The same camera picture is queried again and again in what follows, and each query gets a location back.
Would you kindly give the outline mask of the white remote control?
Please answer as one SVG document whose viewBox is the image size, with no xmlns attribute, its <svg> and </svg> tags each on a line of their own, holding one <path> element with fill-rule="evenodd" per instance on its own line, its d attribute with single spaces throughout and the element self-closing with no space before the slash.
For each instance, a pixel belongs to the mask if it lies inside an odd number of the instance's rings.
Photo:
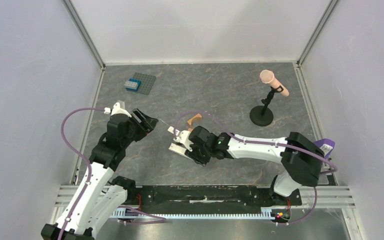
<svg viewBox="0 0 384 240">
<path fill-rule="evenodd" d="M 172 152 L 178 154 L 178 155 L 181 155 L 181 156 L 183 156 L 183 157 L 185 157 L 185 158 L 190 159 L 190 157 L 188 157 L 188 156 L 186 155 L 186 152 L 187 152 L 188 150 L 187 150 L 185 147 L 183 147 L 182 145 L 177 145 L 177 144 L 175 144 L 175 143 L 171 143 L 168 149 L 169 149 L 170 151 L 172 151 Z"/>
</svg>

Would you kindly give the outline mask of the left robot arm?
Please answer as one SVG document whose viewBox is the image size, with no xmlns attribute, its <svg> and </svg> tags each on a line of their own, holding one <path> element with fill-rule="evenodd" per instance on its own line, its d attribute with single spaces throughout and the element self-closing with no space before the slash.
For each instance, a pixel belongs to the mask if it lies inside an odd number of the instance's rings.
<svg viewBox="0 0 384 240">
<path fill-rule="evenodd" d="M 132 204 L 137 198 L 134 180 L 110 178 L 125 158 L 127 147 L 150 134 L 158 119 L 137 108 L 129 113 L 119 103 L 93 110 L 108 114 L 109 120 L 89 158 L 68 142 L 65 124 L 61 124 L 65 144 L 85 161 L 87 170 L 62 215 L 54 224 L 47 223 L 42 228 L 40 235 L 44 240 L 93 240 L 121 204 Z"/>
</svg>

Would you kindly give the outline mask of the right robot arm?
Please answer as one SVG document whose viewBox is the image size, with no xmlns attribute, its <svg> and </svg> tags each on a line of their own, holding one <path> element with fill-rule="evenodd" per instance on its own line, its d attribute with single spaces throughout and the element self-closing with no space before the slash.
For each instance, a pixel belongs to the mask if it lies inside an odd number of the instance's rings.
<svg viewBox="0 0 384 240">
<path fill-rule="evenodd" d="M 254 159 L 282 165 L 284 172 L 275 176 L 268 191 L 275 204 L 282 204 L 302 186 L 316 187 L 319 183 L 324 153 L 299 132 L 280 138 L 247 138 L 227 132 L 215 135 L 197 126 L 187 141 L 189 147 L 184 154 L 202 166 L 212 158 Z"/>
</svg>

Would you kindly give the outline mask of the white remote battery cover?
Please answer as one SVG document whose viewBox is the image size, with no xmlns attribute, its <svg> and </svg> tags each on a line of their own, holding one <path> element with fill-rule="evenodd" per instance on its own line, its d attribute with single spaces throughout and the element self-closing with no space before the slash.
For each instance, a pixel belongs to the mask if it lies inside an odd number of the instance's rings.
<svg viewBox="0 0 384 240">
<path fill-rule="evenodd" d="M 178 133 L 178 130 L 177 130 L 177 129 L 174 129 L 173 126 L 170 126 L 170 127 L 167 129 L 167 131 L 168 131 L 169 133 L 171 133 L 171 134 L 174 134 L 174 135 L 177 135 L 177 133 Z"/>
</svg>

